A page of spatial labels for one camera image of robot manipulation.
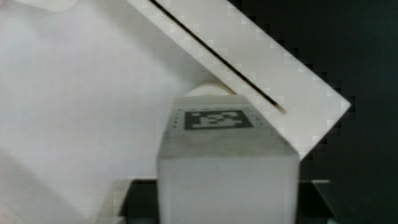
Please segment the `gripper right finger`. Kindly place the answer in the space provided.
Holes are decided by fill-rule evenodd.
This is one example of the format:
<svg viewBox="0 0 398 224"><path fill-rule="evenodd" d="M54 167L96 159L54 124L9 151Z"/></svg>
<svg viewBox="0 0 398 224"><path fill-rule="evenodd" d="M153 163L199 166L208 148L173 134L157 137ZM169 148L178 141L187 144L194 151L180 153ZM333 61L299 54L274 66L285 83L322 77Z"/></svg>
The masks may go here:
<svg viewBox="0 0 398 224"><path fill-rule="evenodd" d="M329 180L299 183L297 224L352 224L343 197Z"/></svg>

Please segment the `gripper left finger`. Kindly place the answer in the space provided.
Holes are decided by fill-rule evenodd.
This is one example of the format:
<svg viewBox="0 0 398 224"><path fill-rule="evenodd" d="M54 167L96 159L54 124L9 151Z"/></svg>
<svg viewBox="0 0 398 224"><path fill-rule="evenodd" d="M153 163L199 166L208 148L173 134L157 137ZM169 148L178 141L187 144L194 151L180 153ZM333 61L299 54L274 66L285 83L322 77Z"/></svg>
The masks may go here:
<svg viewBox="0 0 398 224"><path fill-rule="evenodd" d="M160 224L155 179L125 179L114 182L94 224Z"/></svg>

